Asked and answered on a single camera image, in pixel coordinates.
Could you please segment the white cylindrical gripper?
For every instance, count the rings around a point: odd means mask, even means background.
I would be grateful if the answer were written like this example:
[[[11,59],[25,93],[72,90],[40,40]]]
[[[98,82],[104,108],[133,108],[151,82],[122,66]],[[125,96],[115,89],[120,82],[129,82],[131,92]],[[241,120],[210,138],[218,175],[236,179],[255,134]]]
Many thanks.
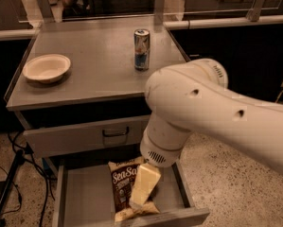
[[[172,125],[152,113],[140,143],[148,163],[137,169],[130,206],[143,206],[161,178],[158,167],[170,167],[179,158],[191,131]]]

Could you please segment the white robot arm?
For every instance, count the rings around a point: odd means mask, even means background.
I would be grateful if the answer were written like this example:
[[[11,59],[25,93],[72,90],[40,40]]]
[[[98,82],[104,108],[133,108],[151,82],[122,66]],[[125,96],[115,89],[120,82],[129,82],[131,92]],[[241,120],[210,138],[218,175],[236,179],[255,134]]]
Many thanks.
[[[140,151],[130,206],[141,208],[193,132],[214,137],[283,175],[283,104],[258,100],[227,88],[217,61],[199,59],[152,73],[144,97],[151,116]]]

